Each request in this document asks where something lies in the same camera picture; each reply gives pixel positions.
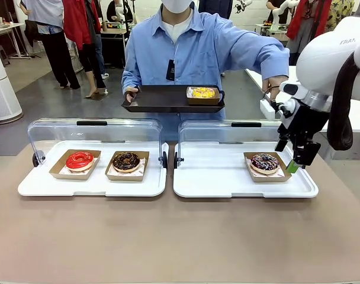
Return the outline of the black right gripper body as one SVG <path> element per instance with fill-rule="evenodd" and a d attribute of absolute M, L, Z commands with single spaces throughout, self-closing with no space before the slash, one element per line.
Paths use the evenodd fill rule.
<path fill-rule="evenodd" d="M 329 113 L 311 108 L 302 102 L 286 102 L 279 106 L 282 112 L 278 129 L 280 140 L 311 140 L 315 133 L 322 130 Z"/>

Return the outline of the person's left hand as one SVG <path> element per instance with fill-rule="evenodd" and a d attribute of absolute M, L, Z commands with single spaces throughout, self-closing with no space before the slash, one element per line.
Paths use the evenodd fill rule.
<path fill-rule="evenodd" d="M 262 81 L 262 91 L 264 94 L 269 93 L 269 100 L 275 100 L 280 93 L 280 84 L 288 80 L 288 76 L 274 76 Z"/>

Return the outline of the person's right hand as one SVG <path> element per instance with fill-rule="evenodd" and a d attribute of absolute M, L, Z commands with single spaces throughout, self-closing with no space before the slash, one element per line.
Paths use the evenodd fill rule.
<path fill-rule="evenodd" d="M 134 100 L 137 94 L 140 92 L 140 89 L 138 86 L 128 86 L 124 92 L 124 98 L 125 101 L 127 101 L 129 104 L 131 104 Z"/>

